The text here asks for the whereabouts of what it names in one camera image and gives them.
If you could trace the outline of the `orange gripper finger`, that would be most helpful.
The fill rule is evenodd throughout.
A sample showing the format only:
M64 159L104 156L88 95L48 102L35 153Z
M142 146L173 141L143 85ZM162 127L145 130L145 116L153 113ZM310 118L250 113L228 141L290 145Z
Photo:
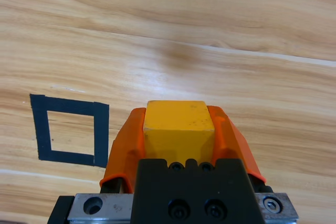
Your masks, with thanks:
M100 186L122 179L124 192L134 192L139 160L145 158L143 124L146 108L133 109L120 129L112 148Z
M272 188L266 185L266 179L260 173L246 139L228 115L218 106L209 105L207 108L215 128L212 164L222 158L239 159L244 165L254 191L272 192Z

